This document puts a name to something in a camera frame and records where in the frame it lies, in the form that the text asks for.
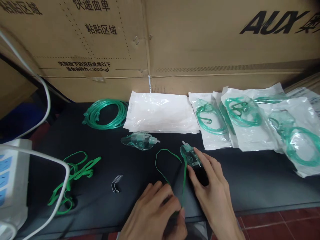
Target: metal nose clip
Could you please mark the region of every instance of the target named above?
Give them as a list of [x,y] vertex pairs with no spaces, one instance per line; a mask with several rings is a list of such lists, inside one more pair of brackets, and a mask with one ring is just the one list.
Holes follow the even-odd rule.
[[111,187],[112,187],[112,191],[113,193],[119,193],[121,192],[121,189],[116,185],[120,180],[121,178],[123,177],[123,175],[118,175],[113,181],[112,181],[112,184],[111,184]]

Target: dotted line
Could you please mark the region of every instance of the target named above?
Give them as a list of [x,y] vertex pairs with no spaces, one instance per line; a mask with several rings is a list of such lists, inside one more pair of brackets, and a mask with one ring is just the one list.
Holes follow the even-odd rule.
[[121,14],[120,14],[120,10],[119,10],[118,0],[116,0],[116,3],[117,3],[118,11],[119,11],[119,16],[120,16],[120,20],[121,20],[121,26],[122,26],[122,30],[123,30],[123,34],[124,34],[124,39],[126,40],[126,44],[127,44],[127,50],[128,50],[128,54],[129,54],[129,59],[131,59],[130,52],[129,52],[129,47],[128,47],[128,42],[127,42],[127,37],[126,37],[126,33],[124,32],[122,18],[121,18]]
[[89,46],[86,38],[84,37],[83,33],[81,32],[78,24],[76,23],[76,20],[73,18],[72,13],[70,12],[70,9],[69,9],[68,7],[67,7],[67,9],[68,9],[68,11],[69,11],[70,18],[74,21],[74,23],[72,23],[72,21],[69,19],[68,14],[66,14],[67,19],[69,20],[69,22],[71,23],[71,25],[74,27],[74,31],[75,31],[76,34],[78,35],[80,41],[82,42],[84,48],[87,50],[89,56],[91,57],[91,55],[90,55],[90,52],[91,52],[92,56],[94,57],[94,54],[93,54],[93,52],[92,52],[92,50],[91,50],[91,48],[90,48],[90,46]]
[[96,59],[117,59],[117,60],[129,60],[129,58],[96,58]]
[[37,58],[86,58],[86,57],[40,57],[40,56],[33,56]]
[[[42,57],[42,56],[33,56],[35,58],[87,58],[87,57]],[[113,59],[113,60],[129,60],[129,58],[96,58],[95,59]]]

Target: fingernail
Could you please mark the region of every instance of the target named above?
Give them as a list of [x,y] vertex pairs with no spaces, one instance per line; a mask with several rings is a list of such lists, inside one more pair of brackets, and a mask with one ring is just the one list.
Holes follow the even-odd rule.
[[183,219],[186,218],[186,211],[184,210],[184,208],[181,208],[180,214],[181,214],[181,216],[183,217]]

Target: hand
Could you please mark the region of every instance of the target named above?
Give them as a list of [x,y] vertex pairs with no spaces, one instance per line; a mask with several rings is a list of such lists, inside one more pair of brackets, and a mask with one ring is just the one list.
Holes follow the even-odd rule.
[[[163,232],[171,215],[180,211],[177,225],[164,237]],[[119,240],[183,240],[187,237],[185,211],[169,184],[162,186],[160,181],[154,186],[149,183],[133,207],[121,230]]]
[[194,148],[194,151],[208,175],[209,185],[204,187],[197,179],[192,167],[188,165],[189,177],[210,227],[219,240],[245,240],[238,227],[231,204],[229,184],[223,176],[221,164],[197,148]]

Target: white plastic bag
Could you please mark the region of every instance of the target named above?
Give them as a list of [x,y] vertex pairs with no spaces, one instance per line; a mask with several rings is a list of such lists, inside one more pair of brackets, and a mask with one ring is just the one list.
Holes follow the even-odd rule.
[[257,104],[278,103],[289,99],[284,93],[281,83],[265,89],[248,89],[245,90],[245,94]]
[[214,99],[216,100],[217,105],[219,106],[220,112],[223,116],[223,119],[227,125],[228,128],[228,133],[229,133],[229,139],[231,141],[231,145],[233,148],[239,148],[239,144],[238,144],[238,139],[236,136],[236,132],[234,131],[232,122],[230,120],[230,117],[227,113],[227,109],[226,107],[223,105],[222,101],[221,101],[221,96],[223,93],[218,93],[218,92],[212,92],[212,96],[214,97]]
[[201,129],[205,150],[232,147],[228,129],[211,93],[190,93],[189,101]]
[[270,126],[261,114],[258,105],[246,92],[233,88],[224,88],[221,101],[227,108],[235,130],[239,148],[242,151],[278,149],[277,141]]
[[185,95],[131,93],[127,120],[130,132],[199,133],[192,106]]
[[320,120],[306,97],[261,104],[280,147],[300,177],[320,174]]

